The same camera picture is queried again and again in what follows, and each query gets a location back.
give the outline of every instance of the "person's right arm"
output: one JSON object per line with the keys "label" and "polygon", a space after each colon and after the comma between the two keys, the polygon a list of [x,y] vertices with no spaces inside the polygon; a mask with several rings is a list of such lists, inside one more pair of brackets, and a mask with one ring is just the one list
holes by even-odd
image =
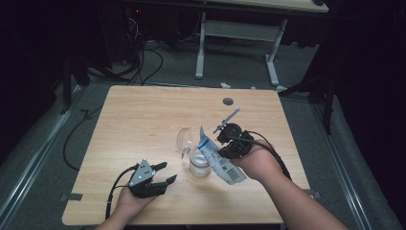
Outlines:
{"label": "person's right arm", "polygon": [[232,163],[262,184],[287,229],[347,229],[325,207],[289,180],[275,157],[266,149],[253,145],[248,155],[233,159]]}

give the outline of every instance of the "person's left arm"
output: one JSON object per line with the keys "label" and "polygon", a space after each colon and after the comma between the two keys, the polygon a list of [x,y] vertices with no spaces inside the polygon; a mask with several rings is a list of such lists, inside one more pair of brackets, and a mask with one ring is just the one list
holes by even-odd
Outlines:
{"label": "person's left arm", "polygon": [[152,200],[157,196],[148,198],[135,197],[127,187],[122,188],[116,209],[111,214],[110,218],[106,219],[96,229],[119,230],[124,229],[125,226],[135,217],[137,217],[145,207],[148,206]]}

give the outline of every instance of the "white label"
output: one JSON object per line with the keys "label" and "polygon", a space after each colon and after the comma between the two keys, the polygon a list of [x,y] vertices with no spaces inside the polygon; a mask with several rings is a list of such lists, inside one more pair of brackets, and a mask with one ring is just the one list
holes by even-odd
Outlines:
{"label": "white label", "polygon": [[198,148],[212,166],[213,171],[230,185],[239,183],[247,178],[242,170],[233,165],[228,159],[218,154],[218,146],[200,128],[200,142]]}

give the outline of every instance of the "gray floor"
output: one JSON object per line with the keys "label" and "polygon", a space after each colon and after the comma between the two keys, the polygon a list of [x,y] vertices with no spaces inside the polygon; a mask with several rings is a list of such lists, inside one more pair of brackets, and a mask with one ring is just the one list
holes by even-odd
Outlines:
{"label": "gray floor", "polygon": [[[150,43],[147,47],[153,48],[157,45],[157,43]],[[258,89],[274,90],[275,87],[270,84],[263,59],[267,47],[270,47],[269,43],[253,46],[233,43],[221,51],[215,51],[214,49],[220,49],[222,46],[210,45],[208,46],[210,50],[206,52],[205,76],[203,80],[196,80],[194,68],[197,48],[184,46],[172,48],[161,45],[155,51],[162,55],[164,63],[162,68],[148,80],[148,84],[160,82],[221,87],[220,83],[226,82],[233,88],[249,88],[250,85],[245,82],[249,81]],[[288,87],[299,83],[316,51],[317,47],[300,49],[295,44],[281,46],[275,61],[281,85]],[[146,51],[142,76],[146,77],[152,73],[160,65],[160,61],[156,54]],[[27,190],[22,202],[15,204],[18,209],[15,214],[11,214],[13,218],[7,224],[9,229],[81,228],[81,226],[65,226],[61,222],[66,203],[60,198],[71,192],[77,176],[77,172],[64,163],[62,149],[69,132],[83,119],[84,112],[81,110],[92,111],[102,105],[108,88],[114,84],[117,83],[112,80],[93,78],[86,89],[80,90],[82,96],[78,96],[75,106],[68,114],[69,117],[65,115],[67,121],[50,147],[44,165],[33,178],[32,187]],[[60,88],[56,94],[58,100],[54,106],[24,136],[0,168],[1,203],[8,202],[17,181],[24,174],[33,157],[40,154],[38,150],[58,119],[61,119],[59,112],[63,102],[60,97]],[[319,105],[308,104],[303,94],[281,98],[281,101],[310,187],[321,196],[318,200],[349,229],[401,229],[353,141],[337,100],[334,102],[331,120],[332,135],[329,137],[325,136],[320,127],[317,116]],[[80,166],[86,152],[98,115],[99,113],[95,113],[92,119],[86,120],[74,132],[67,145],[68,159],[77,167]],[[369,226],[362,227],[350,208],[348,194],[343,189],[345,187],[340,182],[339,174],[333,164],[329,141],[335,144],[334,147],[346,167],[348,178],[358,195]]]}

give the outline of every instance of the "wooden table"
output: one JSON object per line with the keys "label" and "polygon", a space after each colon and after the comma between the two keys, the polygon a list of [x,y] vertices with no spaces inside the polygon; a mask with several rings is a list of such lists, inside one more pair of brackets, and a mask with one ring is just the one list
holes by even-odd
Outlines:
{"label": "wooden table", "polygon": [[312,0],[206,0],[208,2],[240,4],[301,12],[328,12],[326,4],[317,6]]}
{"label": "wooden table", "polygon": [[[225,105],[224,98],[233,99],[234,104]],[[72,191],[83,195],[82,199],[68,201],[63,223],[103,222],[114,181],[143,158],[150,164],[168,162],[154,176],[154,182],[178,176],[167,192],[147,206],[132,224],[281,223],[273,202],[257,181],[248,178],[228,185],[214,172],[197,178],[190,173],[188,157],[180,158],[176,137],[181,128],[192,129],[194,144],[199,141],[201,126],[214,140],[213,130],[237,106],[241,110],[231,122],[264,135],[282,157],[293,181],[309,189],[275,91],[113,86]],[[130,175],[124,176],[119,185],[128,182]],[[112,210],[119,191],[114,194]]]}

